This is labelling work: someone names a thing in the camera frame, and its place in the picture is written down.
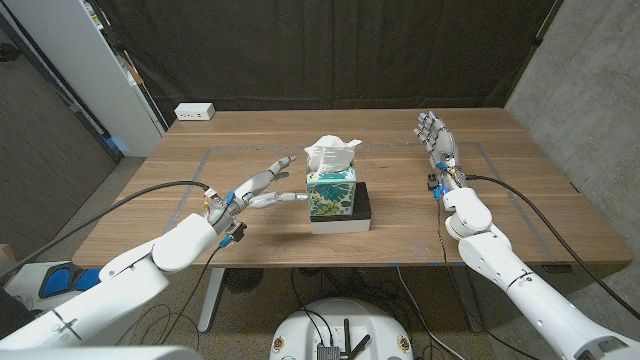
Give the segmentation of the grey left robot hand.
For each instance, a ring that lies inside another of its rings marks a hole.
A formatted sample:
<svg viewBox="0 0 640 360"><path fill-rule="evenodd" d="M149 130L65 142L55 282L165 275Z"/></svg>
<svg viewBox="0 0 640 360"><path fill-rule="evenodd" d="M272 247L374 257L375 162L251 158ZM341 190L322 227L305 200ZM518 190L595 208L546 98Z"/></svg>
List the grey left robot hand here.
<svg viewBox="0 0 640 360"><path fill-rule="evenodd" d="M264 193L273 182L288 176L284 169L295 160L294 155L277 160L267 170L256 173L232 190L222 205L215 205L208 215L208 222L215 232L222 234L234 223L235 216L247 207L262 209L282 201L305 200L302 193Z"/></svg>

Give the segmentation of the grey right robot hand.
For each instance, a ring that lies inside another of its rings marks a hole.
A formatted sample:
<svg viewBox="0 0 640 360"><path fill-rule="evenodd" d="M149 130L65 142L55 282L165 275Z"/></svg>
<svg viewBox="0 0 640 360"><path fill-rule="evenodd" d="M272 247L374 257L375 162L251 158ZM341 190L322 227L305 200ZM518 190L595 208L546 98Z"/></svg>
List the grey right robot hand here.
<svg viewBox="0 0 640 360"><path fill-rule="evenodd" d="M428 175L428 188L446 192L467 187L461 171L459 149L453 133L433 111L421 113L414 134L425 146L433 173Z"/></svg>

